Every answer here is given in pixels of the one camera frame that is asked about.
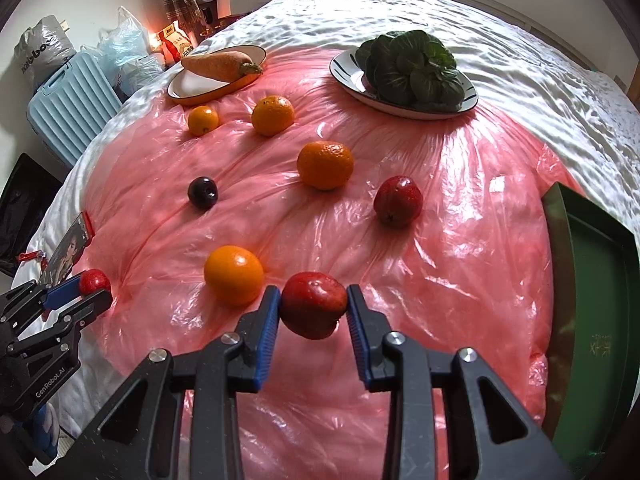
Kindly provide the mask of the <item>small red tomato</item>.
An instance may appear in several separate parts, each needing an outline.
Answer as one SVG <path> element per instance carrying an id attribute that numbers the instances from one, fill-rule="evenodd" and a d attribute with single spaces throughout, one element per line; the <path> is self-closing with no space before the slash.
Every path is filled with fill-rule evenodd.
<path id="1" fill-rule="evenodd" d="M 81 296 L 89 296 L 99 290 L 111 290 L 111 282 L 99 269 L 88 269 L 80 274 L 78 289 Z"/>

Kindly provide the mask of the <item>smooth orange front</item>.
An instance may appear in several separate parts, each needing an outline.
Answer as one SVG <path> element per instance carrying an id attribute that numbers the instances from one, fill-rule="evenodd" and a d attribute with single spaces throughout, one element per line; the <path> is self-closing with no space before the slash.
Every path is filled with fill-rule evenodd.
<path id="1" fill-rule="evenodd" d="M 224 245 L 211 252 L 204 263 L 204 280 L 214 296 L 230 306 L 253 302 L 262 291 L 265 273 L 249 250 Z"/>

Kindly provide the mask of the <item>orange oval dish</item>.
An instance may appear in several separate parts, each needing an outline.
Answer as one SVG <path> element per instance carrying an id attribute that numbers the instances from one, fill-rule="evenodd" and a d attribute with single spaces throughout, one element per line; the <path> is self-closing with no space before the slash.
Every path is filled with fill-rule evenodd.
<path id="1" fill-rule="evenodd" d="M 267 51 L 262 47 L 251 44 L 241 44 L 237 47 L 228 47 L 214 54 L 227 54 L 242 52 L 259 67 L 264 66 Z M 186 70 L 184 67 L 175 74 L 167 88 L 167 95 L 171 101 L 185 106 L 195 106 L 205 104 L 209 101 L 220 99 L 227 94 L 233 93 L 252 84 L 259 74 L 247 74 L 236 81 L 220 81 L 214 78 L 207 78 Z"/>

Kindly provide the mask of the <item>red apple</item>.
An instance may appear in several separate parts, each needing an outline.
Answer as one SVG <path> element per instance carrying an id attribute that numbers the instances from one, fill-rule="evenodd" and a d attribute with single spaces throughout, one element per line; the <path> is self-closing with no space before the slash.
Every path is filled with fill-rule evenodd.
<path id="1" fill-rule="evenodd" d="M 346 309 L 347 292 L 340 282 L 320 272 L 300 272 L 282 290 L 279 315 L 294 334 L 321 340 L 334 333 Z"/>
<path id="2" fill-rule="evenodd" d="M 404 228 L 420 216 L 423 194 L 410 177 L 386 179 L 375 194 L 373 209 L 386 226 Z"/>

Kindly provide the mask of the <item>orange snack packet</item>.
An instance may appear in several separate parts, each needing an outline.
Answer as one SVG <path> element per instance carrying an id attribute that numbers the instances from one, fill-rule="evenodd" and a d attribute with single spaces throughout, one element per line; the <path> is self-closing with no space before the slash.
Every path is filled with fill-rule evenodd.
<path id="1" fill-rule="evenodd" d="M 190 37 L 182 30 L 177 21 L 173 21 L 157 33 L 160 48 L 167 66 L 179 63 L 193 50 Z"/>

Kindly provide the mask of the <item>light blue suitcase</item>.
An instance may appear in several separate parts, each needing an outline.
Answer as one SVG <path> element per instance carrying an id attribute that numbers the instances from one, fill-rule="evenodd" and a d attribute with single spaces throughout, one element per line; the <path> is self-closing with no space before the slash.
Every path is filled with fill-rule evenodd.
<path id="1" fill-rule="evenodd" d="M 81 51 L 40 86 L 26 115 L 49 150 L 72 168 L 121 107 L 98 62 Z"/>

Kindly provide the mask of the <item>black white striped plate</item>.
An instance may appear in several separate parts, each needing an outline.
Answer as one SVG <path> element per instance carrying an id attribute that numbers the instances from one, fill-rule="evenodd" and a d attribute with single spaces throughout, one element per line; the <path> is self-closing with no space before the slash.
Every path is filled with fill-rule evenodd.
<path id="1" fill-rule="evenodd" d="M 355 53 L 356 48 L 350 48 L 334 56 L 329 65 L 330 73 L 350 96 L 379 112 L 414 120 L 442 120 L 462 116 L 477 106 L 477 91 L 464 73 L 458 76 L 458 81 L 464 90 L 464 98 L 461 106 L 455 112 L 422 112 L 422 110 L 414 110 L 382 101 L 372 91 L 364 71 L 356 62 Z"/>

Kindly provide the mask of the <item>pink plastic sheet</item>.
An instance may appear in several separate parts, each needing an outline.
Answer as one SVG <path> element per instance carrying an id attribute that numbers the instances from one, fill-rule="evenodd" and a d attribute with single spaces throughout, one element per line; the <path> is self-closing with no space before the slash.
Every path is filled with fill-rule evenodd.
<path id="1" fill-rule="evenodd" d="M 180 354 L 231 330 L 242 307 L 204 280 L 218 247 L 252 252 L 281 286 L 317 271 L 357 284 L 369 307 L 424 346 L 470 346 L 533 419 L 546 411 L 552 269 L 541 199 L 572 176 L 550 148 L 495 107 L 444 122 L 372 110 L 333 79 L 330 49 L 285 49 L 251 86 L 215 103 L 220 126 L 196 138 L 163 98 L 104 148 L 81 194 L 94 237 L 80 260 L 110 279 L 113 305 L 91 326 L 102 354 L 130 373 L 155 348 Z M 266 96 L 293 105 L 292 126 L 261 136 L 252 111 Z M 345 144 L 348 182 L 320 191 L 300 180 L 310 142 Z M 381 184 L 410 177 L 420 216 L 386 226 Z M 212 178 L 218 202 L 194 207 L 188 187 Z"/>

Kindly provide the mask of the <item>photo card red frame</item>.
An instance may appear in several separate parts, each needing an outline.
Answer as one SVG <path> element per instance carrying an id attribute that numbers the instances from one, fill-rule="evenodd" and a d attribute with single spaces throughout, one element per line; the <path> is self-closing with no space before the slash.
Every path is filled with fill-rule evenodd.
<path id="1" fill-rule="evenodd" d="M 64 282 L 93 237 L 94 229 L 90 218 L 85 211 L 81 211 L 48 259 L 39 284 L 51 288 Z"/>

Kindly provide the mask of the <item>grey printed bag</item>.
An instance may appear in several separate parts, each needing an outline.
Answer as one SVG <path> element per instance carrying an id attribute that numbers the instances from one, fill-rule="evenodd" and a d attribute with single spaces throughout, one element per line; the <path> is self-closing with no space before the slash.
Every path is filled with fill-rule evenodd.
<path id="1" fill-rule="evenodd" d="M 76 50 L 61 22 L 54 16 L 42 18 L 26 29 L 14 48 L 14 58 L 32 92 L 65 65 Z"/>

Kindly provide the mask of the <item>small orange mandarin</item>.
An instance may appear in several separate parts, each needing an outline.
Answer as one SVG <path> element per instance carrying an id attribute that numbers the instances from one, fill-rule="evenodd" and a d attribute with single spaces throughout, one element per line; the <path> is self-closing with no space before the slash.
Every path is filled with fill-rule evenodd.
<path id="1" fill-rule="evenodd" d="M 205 105 L 190 110 L 186 124 L 191 136 L 204 136 L 219 126 L 219 116 L 213 108 Z"/>

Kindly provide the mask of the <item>green rectangular tray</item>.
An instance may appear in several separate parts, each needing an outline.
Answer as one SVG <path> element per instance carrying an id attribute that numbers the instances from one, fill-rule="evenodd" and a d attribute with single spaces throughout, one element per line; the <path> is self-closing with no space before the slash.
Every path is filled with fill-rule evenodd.
<path id="1" fill-rule="evenodd" d="M 639 258 L 623 223 L 556 182 L 542 198 L 553 308 L 542 429 L 577 479 L 620 434 L 639 375 Z"/>

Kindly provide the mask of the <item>dark purple plum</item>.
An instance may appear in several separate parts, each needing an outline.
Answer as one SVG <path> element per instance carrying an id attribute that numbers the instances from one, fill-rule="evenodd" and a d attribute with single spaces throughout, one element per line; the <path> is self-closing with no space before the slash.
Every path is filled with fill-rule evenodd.
<path id="1" fill-rule="evenodd" d="M 190 203 L 200 211 L 208 211 L 218 202 L 218 188 L 210 177 L 197 177 L 188 187 Z"/>

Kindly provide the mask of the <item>clear blue plastic bag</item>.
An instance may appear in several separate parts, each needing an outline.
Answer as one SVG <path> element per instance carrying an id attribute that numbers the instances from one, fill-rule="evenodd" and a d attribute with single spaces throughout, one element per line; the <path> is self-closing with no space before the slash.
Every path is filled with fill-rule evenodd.
<path id="1" fill-rule="evenodd" d="M 99 30 L 95 47 L 82 46 L 98 63 L 108 83 L 121 96 L 129 98 L 147 84 L 163 75 L 165 63 L 160 52 L 154 52 L 149 31 L 141 22 L 120 6 L 115 28 Z"/>

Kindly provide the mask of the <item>green leafy vegetable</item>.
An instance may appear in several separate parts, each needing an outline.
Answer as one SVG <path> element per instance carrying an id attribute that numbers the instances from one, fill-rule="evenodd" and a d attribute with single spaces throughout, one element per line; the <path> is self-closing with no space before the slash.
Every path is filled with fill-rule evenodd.
<path id="1" fill-rule="evenodd" d="M 457 61 L 422 29 L 386 32 L 356 50 L 356 63 L 382 101 L 421 112 L 458 110 L 465 90 Z"/>

